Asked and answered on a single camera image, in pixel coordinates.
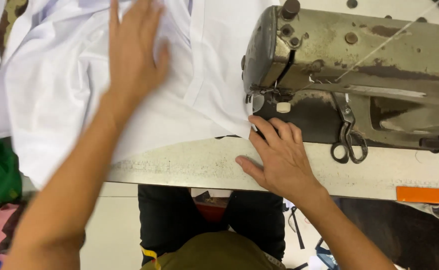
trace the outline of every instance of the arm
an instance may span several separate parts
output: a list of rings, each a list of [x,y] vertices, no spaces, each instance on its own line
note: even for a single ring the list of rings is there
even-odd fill
[[[395,270],[393,263],[349,221],[315,178],[301,130],[277,118],[266,121],[250,116],[250,121],[266,138],[263,140],[254,131],[250,133],[264,168],[239,156],[236,162],[244,172],[260,186],[294,203],[328,244],[341,269]]]
[[[115,0],[111,3],[111,86],[74,150],[30,203],[2,269],[80,268],[84,228],[121,131],[136,106],[168,71],[166,46],[157,67],[153,60],[153,41],[161,12],[162,8],[153,6],[150,0],[139,0],[120,24],[118,4]]]

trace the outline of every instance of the black pants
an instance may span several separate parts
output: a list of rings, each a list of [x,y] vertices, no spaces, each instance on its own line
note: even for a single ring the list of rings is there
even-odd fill
[[[138,201],[141,246],[158,256],[177,251],[194,236],[226,230],[230,225],[264,252],[283,258],[283,199],[273,193],[234,191],[219,224],[203,218],[185,187],[138,185]],[[152,259],[143,256],[143,265]]]

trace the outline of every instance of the olive green shirt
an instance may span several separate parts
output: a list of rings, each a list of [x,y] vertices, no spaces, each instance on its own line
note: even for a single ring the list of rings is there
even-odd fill
[[[161,270],[286,269],[251,240],[230,231],[197,235],[178,251],[162,255],[158,261]],[[141,270],[155,270],[155,265],[150,261]]]

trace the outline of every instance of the hand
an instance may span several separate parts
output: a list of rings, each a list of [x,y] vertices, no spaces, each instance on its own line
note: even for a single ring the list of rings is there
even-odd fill
[[[251,175],[261,187],[293,203],[301,203],[298,200],[306,200],[312,193],[323,189],[312,173],[300,128],[277,118],[266,121],[251,115],[249,121],[266,138],[266,141],[263,140],[253,130],[249,137],[264,168],[259,168],[244,156],[238,156],[236,162],[245,173]]]
[[[132,4],[120,23],[118,0],[111,0],[109,22],[109,65],[111,94],[123,105],[135,108],[157,88],[168,73],[168,44],[159,50],[158,63],[153,59],[153,46],[164,8],[152,0]]]

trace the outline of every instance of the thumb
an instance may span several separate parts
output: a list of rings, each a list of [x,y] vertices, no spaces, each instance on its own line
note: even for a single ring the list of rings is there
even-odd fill
[[[165,40],[161,44],[159,51],[158,63],[156,65],[157,80],[162,82],[169,71],[169,42]]]
[[[258,166],[256,166],[251,160],[249,160],[245,156],[238,156],[236,157],[235,161],[241,166],[245,173],[254,178],[260,186],[263,186],[265,178],[262,169],[258,168]]]

